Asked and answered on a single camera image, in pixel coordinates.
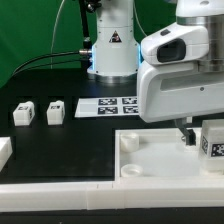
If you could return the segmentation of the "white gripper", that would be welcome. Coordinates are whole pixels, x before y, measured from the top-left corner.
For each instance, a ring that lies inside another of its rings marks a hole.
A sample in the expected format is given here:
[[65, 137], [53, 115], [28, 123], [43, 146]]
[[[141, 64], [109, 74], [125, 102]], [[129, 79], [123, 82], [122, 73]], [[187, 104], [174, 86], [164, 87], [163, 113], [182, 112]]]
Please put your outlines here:
[[141, 42], [139, 116], [147, 123], [175, 119], [187, 146], [196, 145], [196, 134], [186, 127], [186, 117], [224, 112], [224, 72], [199, 70], [208, 52], [203, 26], [174, 23]]

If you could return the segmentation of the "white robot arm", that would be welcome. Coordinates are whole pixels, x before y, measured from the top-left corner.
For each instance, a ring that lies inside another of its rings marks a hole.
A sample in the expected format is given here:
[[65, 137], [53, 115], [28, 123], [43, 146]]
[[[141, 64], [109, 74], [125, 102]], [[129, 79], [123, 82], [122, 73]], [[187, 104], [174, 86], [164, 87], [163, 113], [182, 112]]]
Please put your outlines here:
[[176, 0], [176, 21], [137, 42], [134, 0], [84, 0], [97, 14], [97, 40], [82, 50], [91, 79], [137, 80], [138, 112], [147, 123], [173, 120], [188, 145], [189, 117], [224, 112], [224, 0]]

